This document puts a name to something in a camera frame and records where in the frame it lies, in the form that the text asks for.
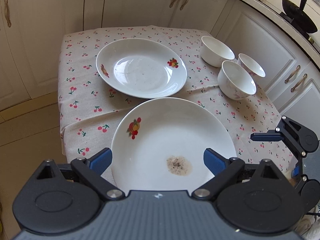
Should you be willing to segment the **white fruit-print plate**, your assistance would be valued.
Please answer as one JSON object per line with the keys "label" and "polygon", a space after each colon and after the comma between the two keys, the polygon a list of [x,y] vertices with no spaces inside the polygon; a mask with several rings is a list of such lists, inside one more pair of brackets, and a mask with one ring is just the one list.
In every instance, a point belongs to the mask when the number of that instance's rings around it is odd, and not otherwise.
{"label": "white fruit-print plate", "polygon": [[187,68],[172,49],[142,38],[107,44],[97,55],[96,68],[111,88],[141,99],[172,96],[187,81]]}
{"label": "white fruit-print plate", "polygon": [[141,103],[121,120],[112,139],[111,170],[122,191],[195,189],[213,178],[203,155],[211,148],[225,158],[236,150],[212,113],[178,98]]}

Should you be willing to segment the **white floral bowl front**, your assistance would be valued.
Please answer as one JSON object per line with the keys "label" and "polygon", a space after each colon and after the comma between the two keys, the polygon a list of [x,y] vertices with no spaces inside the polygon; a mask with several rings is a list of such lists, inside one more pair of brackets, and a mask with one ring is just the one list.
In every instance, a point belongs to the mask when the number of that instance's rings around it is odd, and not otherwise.
{"label": "white floral bowl front", "polygon": [[233,61],[223,61],[217,82],[223,94],[232,100],[242,100],[257,92],[253,78]]}

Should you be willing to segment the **white floral bowl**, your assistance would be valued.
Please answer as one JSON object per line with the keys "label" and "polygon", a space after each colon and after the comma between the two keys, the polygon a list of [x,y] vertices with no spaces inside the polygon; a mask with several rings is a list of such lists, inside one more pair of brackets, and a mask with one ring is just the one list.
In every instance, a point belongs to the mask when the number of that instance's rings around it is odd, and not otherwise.
{"label": "white floral bowl", "polygon": [[217,82],[223,94],[232,100],[242,100],[257,92],[253,78],[233,61],[223,61]]}
{"label": "white floral bowl", "polygon": [[252,77],[265,77],[265,71],[254,59],[246,54],[239,53],[237,64],[244,68]]}

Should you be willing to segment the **cream kitchen base cabinets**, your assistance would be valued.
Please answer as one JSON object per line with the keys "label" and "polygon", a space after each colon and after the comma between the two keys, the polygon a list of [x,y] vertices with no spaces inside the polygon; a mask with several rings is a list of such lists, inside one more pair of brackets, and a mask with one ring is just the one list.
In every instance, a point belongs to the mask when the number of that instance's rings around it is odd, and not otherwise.
{"label": "cream kitchen base cabinets", "polygon": [[159,27],[205,30],[221,36],[231,5],[248,5],[261,28],[242,28],[227,38],[235,52],[262,55],[271,41],[292,32],[260,2],[247,0],[1,0],[1,108],[56,91],[87,77],[92,68],[59,70],[63,36],[108,27]]}

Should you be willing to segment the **cherry print tablecloth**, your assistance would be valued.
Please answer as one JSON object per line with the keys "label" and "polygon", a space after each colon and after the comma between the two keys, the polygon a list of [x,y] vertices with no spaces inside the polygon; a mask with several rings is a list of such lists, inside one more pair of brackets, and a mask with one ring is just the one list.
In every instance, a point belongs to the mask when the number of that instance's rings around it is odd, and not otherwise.
{"label": "cherry print tablecloth", "polygon": [[247,163],[271,159],[283,174],[294,169],[296,158],[282,142],[255,142],[254,132],[276,128],[280,114],[265,92],[241,101],[227,98],[217,87],[218,69],[200,57],[206,31],[157,27],[100,28],[67,34],[63,38],[58,78],[58,103],[62,151],[67,160],[90,157],[111,145],[121,119],[142,102],[108,86],[100,77],[95,59],[105,45],[126,38],[145,38],[171,48],[187,71],[179,98],[213,113],[230,134],[237,156]]}

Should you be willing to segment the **black wok on stove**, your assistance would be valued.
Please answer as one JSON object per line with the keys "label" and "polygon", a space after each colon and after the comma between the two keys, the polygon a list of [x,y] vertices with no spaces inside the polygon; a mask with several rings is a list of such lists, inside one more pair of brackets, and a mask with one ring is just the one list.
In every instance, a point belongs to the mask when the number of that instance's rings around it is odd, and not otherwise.
{"label": "black wok on stove", "polygon": [[290,24],[299,26],[302,31],[313,34],[318,31],[317,26],[310,18],[310,16],[304,11],[307,0],[300,0],[300,5],[297,6],[290,0],[282,0],[283,11],[280,16],[284,18]]}

